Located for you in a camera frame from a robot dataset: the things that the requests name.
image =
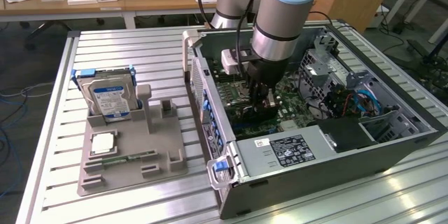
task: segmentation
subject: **floor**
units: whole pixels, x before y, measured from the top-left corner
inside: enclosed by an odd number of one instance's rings
[[[396,0],[385,0],[384,4],[392,7]],[[406,0],[400,14],[402,15],[413,0]],[[448,17],[448,10],[428,2],[422,11],[414,18],[413,30],[405,30],[400,37],[405,39],[416,39],[422,46],[430,50],[426,40],[432,33],[441,25]],[[68,20],[66,24],[73,30],[110,30],[124,29],[124,21],[121,18],[106,18],[105,24],[100,26],[94,19]],[[400,20],[400,15],[392,21],[390,26]],[[65,31],[60,27],[52,27],[41,36],[34,39],[36,50],[26,51],[22,47],[22,41],[28,33],[41,22],[30,22],[30,28],[22,29],[18,23],[9,23],[8,27],[0,31],[0,92],[18,92],[22,87],[32,86],[37,83],[52,82],[57,74],[58,61],[65,42]],[[137,19],[138,27],[154,26],[182,26],[193,25],[193,17],[186,19],[185,15],[166,16],[164,24],[158,22],[157,16],[141,17]],[[400,41],[382,33],[377,29],[368,29],[364,33],[366,39],[377,46],[380,50],[394,45]],[[409,52],[405,45],[396,47],[388,53],[402,59],[409,58]],[[442,55],[448,55],[448,45],[442,48]],[[30,94],[41,94],[50,92],[50,86],[36,88]],[[24,97],[8,99],[12,102],[21,102]],[[20,207],[22,190],[26,181],[26,175],[32,165],[34,148],[38,140],[41,124],[46,112],[49,96],[38,98],[28,98],[26,114],[18,123],[6,129],[8,138],[13,143],[22,166],[22,178],[12,192],[0,198],[0,222],[4,224],[13,223]],[[16,105],[0,102],[0,119],[2,119],[14,109]],[[0,152],[0,161],[4,159],[5,151]],[[17,181],[18,165],[13,156],[9,157],[4,166],[0,167],[0,194]]]

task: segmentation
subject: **robotic arm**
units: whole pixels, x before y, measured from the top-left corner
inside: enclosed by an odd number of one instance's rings
[[[258,6],[258,11],[250,47],[241,50],[241,58],[234,50],[222,51],[221,63],[228,74],[234,73],[236,62],[242,62],[250,99],[264,108],[274,107],[274,86],[284,76],[312,3],[313,0],[254,0],[253,9]],[[245,5],[241,0],[217,0],[213,26],[236,27]]]

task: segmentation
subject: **motherboard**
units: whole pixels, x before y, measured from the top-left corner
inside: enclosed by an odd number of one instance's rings
[[[244,110],[250,109],[245,80],[236,74],[226,75],[218,67],[213,70],[213,79],[237,140],[296,130],[314,121],[308,104],[298,95],[292,73],[285,74],[276,86],[274,95],[281,104],[277,115],[261,123],[245,123],[238,120]]]

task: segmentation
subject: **office chair leg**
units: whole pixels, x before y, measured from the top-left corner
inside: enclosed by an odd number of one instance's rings
[[[157,22],[160,24],[165,24],[165,15],[160,15],[160,17],[157,18]]]
[[[26,36],[26,38],[25,38],[25,45],[24,45],[26,50],[34,50],[36,49],[36,45],[33,43],[30,43],[30,40],[33,38],[36,38],[38,36],[38,34],[41,34],[52,25],[60,25],[62,28],[65,28],[66,31],[72,31],[72,29],[69,28],[69,26],[64,22],[61,22],[58,20],[46,21]]]
[[[70,27],[64,22],[56,20],[54,24],[60,25],[62,28],[65,28],[66,31],[72,31]]]
[[[21,26],[22,29],[28,29],[29,28],[29,22],[20,21],[18,25]]]
[[[96,23],[97,23],[98,26],[102,26],[104,25],[104,19],[97,18]]]
[[[196,14],[193,14],[193,18],[194,18],[194,22],[196,22],[196,24],[198,25],[198,24],[200,24],[200,21],[198,21],[198,19],[197,19]]]
[[[32,40],[33,38],[37,37],[38,34],[41,34],[52,25],[54,24],[54,21],[46,21],[42,23],[36,30],[32,31],[32,33],[26,36],[25,41]]]

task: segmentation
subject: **aluminum workbench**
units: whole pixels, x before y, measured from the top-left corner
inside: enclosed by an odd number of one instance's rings
[[[246,216],[218,219],[182,79],[181,33],[196,27],[85,31],[66,39],[17,223],[425,223],[448,222],[448,135],[381,174]],[[353,30],[342,34],[422,107],[448,125],[448,109]],[[354,71],[362,64],[346,50]],[[153,99],[178,107],[188,174],[80,197],[76,194],[86,104],[72,68],[136,68]]]

